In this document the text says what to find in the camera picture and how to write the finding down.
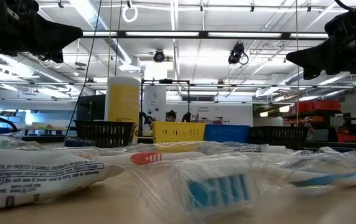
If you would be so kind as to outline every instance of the white cylinder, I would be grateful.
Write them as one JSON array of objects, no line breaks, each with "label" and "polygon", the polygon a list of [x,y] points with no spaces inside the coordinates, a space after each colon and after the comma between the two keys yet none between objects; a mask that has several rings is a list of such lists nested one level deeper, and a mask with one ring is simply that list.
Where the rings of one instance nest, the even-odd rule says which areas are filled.
[{"label": "white cylinder", "polygon": [[167,87],[149,86],[143,93],[143,111],[157,121],[166,121]]},{"label": "white cylinder", "polygon": [[105,121],[134,122],[138,127],[140,86],[141,82],[132,77],[109,78]]}]

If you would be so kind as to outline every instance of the black basket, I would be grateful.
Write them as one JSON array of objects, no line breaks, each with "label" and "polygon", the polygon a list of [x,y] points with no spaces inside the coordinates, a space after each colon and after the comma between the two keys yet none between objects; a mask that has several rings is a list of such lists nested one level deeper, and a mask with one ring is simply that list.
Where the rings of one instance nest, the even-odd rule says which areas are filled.
[{"label": "black basket", "polygon": [[288,149],[301,150],[304,149],[307,133],[307,127],[251,127],[248,130],[247,142],[252,144],[286,146]]},{"label": "black basket", "polygon": [[134,122],[74,121],[77,137],[94,140],[96,147],[128,146],[135,133]]}]

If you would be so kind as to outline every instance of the pole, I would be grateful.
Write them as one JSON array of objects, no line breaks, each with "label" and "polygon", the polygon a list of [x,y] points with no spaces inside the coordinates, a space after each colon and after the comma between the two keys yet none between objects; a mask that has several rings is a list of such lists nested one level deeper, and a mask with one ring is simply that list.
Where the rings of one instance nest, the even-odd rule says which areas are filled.
[{"label": "pole", "polygon": [[142,130],[143,130],[143,127],[142,127],[142,111],[143,111],[143,83],[144,83],[144,80],[142,79],[141,80],[141,112],[139,113],[139,127],[138,127],[138,136],[142,136]]},{"label": "pole", "polygon": [[188,83],[188,113],[190,111],[190,81]]}]

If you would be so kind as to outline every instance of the toothpaste tube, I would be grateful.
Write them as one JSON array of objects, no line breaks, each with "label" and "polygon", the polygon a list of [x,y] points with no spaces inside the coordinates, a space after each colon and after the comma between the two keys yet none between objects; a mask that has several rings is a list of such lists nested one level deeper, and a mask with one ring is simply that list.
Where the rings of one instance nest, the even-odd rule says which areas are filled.
[{"label": "toothpaste tube", "polygon": [[63,151],[0,149],[0,208],[58,197],[122,171]]}]

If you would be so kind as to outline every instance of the yellow container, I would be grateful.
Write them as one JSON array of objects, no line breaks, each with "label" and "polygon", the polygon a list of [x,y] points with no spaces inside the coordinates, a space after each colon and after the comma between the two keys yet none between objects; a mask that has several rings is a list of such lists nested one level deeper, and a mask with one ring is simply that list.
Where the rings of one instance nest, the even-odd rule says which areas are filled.
[{"label": "yellow container", "polygon": [[153,143],[203,141],[205,123],[152,122]]}]

